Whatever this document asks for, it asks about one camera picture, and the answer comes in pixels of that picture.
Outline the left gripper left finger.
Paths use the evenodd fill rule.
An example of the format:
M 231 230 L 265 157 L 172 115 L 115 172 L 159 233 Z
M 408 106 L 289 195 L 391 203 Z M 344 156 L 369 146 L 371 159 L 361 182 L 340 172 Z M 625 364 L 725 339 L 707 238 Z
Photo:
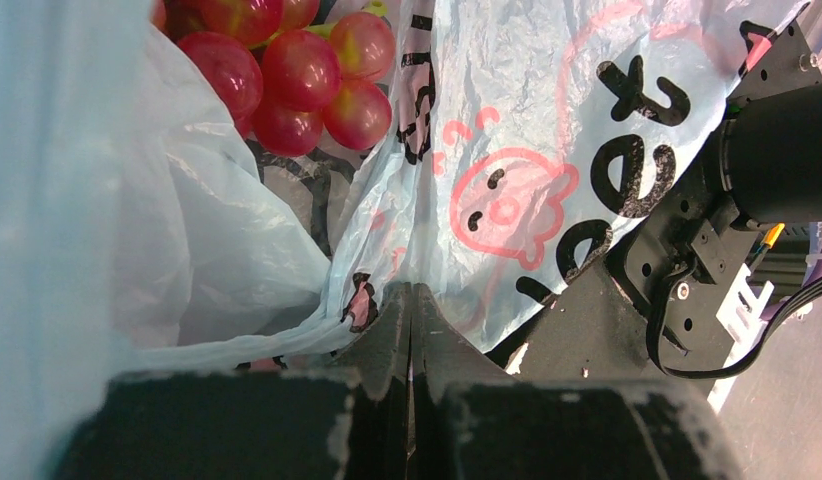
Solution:
M 353 368 L 346 479 L 404 479 L 407 469 L 411 285 L 393 283 L 380 315 L 332 364 Z

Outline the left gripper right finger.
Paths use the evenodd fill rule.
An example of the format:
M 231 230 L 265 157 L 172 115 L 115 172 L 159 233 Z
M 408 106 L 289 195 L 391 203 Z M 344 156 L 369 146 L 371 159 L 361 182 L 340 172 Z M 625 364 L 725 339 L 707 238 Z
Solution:
M 513 380 L 450 325 L 423 283 L 412 286 L 410 334 L 417 477 L 465 479 L 462 449 L 480 425 L 472 390 Z

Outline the light blue plastic bag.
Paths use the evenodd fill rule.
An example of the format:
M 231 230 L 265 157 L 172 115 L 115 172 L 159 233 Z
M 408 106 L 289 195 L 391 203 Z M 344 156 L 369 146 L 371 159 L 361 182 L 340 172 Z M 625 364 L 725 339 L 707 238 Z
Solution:
M 323 251 L 144 1 L 0 1 L 0 479 L 109 381 L 353 340 L 353 277 L 490 350 L 633 230 L 800 1 L 391 1 L 389 132 Z

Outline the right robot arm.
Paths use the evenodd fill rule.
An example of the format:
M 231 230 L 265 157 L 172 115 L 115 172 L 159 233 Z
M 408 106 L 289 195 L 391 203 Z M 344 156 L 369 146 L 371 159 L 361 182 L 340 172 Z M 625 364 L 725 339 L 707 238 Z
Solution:
M 739 227 L 822 222 L 822 83 L 756 100 L 726 121 L 719 165 Z

